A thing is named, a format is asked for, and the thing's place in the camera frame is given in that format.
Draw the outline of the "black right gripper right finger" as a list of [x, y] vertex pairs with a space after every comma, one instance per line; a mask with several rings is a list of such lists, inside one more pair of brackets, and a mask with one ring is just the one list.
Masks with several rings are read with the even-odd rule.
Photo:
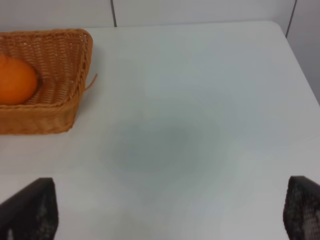
[[320, 238], [320, 185], [305, 176], [288, 181], [282, 215], [290, 240]]

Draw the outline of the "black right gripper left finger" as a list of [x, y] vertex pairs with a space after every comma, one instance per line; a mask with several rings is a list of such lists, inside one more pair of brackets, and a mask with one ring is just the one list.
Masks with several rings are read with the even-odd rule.
[[0, 204], [2, 240], [53, 240], [59, 226], [56, 188], [38, 178]]

